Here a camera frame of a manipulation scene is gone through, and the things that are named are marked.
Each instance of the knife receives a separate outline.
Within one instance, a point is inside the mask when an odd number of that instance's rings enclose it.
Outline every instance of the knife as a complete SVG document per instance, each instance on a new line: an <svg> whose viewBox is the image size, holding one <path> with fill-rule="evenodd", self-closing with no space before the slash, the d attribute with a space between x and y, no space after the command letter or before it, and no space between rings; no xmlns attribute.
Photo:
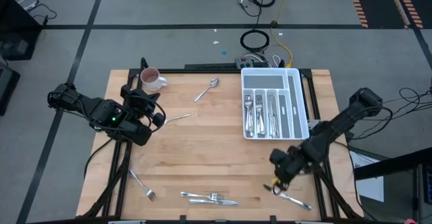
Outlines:
<svg viewBox="0 0 432 224"><path fill-rule="evenodd" d="M272 188L272 187L267 186L267 185L265 185L265 184L263 184L263 186L264 186L264 189L266 189L266 190L270 191L270 193L274 194L274 193L273 193L273 188ZM288 195L286 195L286 194L284 194L284 193L280 193L279 196L280 196L281 198L284 198L284 199L286 199L286 200L289 200L289 201L293 202L294 204L297 204L298 206L302 207L302 208L305 209L305 210L308 210L308 211L311 211L311 210L312 210L312 207L311 207L310 205L308 205L308 204L306 204L306 203L303 203L303 202L301 202L301 201L299 201L299 200L297 200L297 199L295 199L295 198L289 197Z"/></svg>
<svg viewBox="0 0 432 224"><path fill-rule="evenodd" d="M218 204L224 206L238 206L238 203L233 200L198 200L198 199L189 199L189 204Z"/></svg>

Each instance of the gray carpet floor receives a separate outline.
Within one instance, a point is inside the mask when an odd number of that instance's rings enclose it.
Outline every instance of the gray carpet floor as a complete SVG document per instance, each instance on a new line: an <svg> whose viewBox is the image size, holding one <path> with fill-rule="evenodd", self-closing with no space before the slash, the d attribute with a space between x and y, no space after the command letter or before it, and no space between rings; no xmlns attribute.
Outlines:
<svg viewBox="0 0 432 224"><path fill-rule="evenodd" d="M49 24L81 25L87 24L95 2L40 1L58 13L58 18ZM250 13L258 11L253 4L249 6ZM278 2L264 9L259 23L268 24L278 9ZM47 12L41 8L32 14ZM135 25L255 22L256 18L248 17L236 0L102 0L95 19L95 24ZM360 24L351 0L287 0L279 23ZM110 70L138 67L141 57L158 68L231 63L245 54L239 41L246 31L92 30L75 84L83 94L104 96ZM10 62L22 77L6 115L0 117L0 175L3 176L0 223L17 220L55 114L47 106L46 95L66 81L83 33L83 30L44 30L30 61ZM294 67L330 70L340 109L348 105L349 96L360 87L373 89L386 101L398 98L398 91L403 87L425 92L431 85L431 68L411 30L283 29L275 33L292 50ZM422 30L422 33L431 44L432 31ZM260 45L263 39L250 36L247 43ZM288 57L272 40L265 53L268 57L273 54ZM398 101L388 107L396 110L403 104ZM387 157L430 147L431 112L411 113L391 122L380 134L352 145ZM372 124L360 123L353 132L360 133ZM27 222L74 217L94 134L82 119L72 115L62 117ZM366 198L362 202L377 217L406 219L411 215L411 191L409 173L399 173L385 177L384 203ZM432 213L427 205L422 209L424 217Z"/></svg>

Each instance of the white mug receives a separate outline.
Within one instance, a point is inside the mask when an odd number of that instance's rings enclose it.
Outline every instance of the white mug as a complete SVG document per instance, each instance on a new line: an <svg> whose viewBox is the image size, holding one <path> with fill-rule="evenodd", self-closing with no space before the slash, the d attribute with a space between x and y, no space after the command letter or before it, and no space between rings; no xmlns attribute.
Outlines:
<svg viewBox="0 0 432 224"><path fill-rule="evenodd" d="M144 87L150 91L157 91L162 86L168 86L167 79L161 77L159 70L156 68L146 68L140 74L140 79Z"/></svg>

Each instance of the cutlery tray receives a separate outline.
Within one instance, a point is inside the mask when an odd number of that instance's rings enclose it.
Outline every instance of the cutlery tray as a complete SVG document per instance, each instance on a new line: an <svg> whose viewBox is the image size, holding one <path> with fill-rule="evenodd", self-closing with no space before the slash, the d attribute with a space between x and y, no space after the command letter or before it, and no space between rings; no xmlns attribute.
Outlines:
<svg viewBox="0 0 432 224"><path fill-rule="evenodd" d="M250 110L245 105L246 95L252 101ZM247 139L304 140L309 137L300 72L297 69L242 69L242 108L243 136ZM257 108L261 108L262 113L258 113ZM251 130L247 130L248 115L253 122L253 126L249 127ZM257 123L260 120L264 122L261 128ZM271 134L274 131L272 128L276 128L277 135Z"/></svg>

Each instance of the wooden table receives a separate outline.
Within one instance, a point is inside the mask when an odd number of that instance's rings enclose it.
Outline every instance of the wooden table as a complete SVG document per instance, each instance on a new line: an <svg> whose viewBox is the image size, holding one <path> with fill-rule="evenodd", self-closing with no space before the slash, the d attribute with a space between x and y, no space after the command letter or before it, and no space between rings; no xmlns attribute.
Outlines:
<svg viewBox="0 0 432 224"><path fill-rule="evenodd" d="M128 70L113 70L105 97L121 103L120 88L127 82ZM145 146L133 144L130 168L156 192L151 202L138 183L129 178L126 184L122 219L178 220L320 220L317 193L312 175L299 175L287 194L313 206L306 211L273 196L263 184L271 184L274 168L269 162L274 148L286 150L295 141L246 140L242 134L242 98L240 74L165 74L169 86L160 90L158 103L168 117L186 113L192 116L171 121L152 135ZM205 89L211 78L220 78L220 86L208 91L199 102L194 97ZM321 119L338 114L329 71L313 70L313 82ZM306 92L309 111L311 102ZM95 136L93 150L107 140L105 133ZM84 181L77 215L85 213L107 185L114 143L90 162ZM342 196L358 213L354 175L348 151L332 144L330 163L333 180ZM325 189L327 214L331 216ZM239 206L190 205L180 192L208 194L219 192ZM113 214L117 190L113 193Z"/></svg>

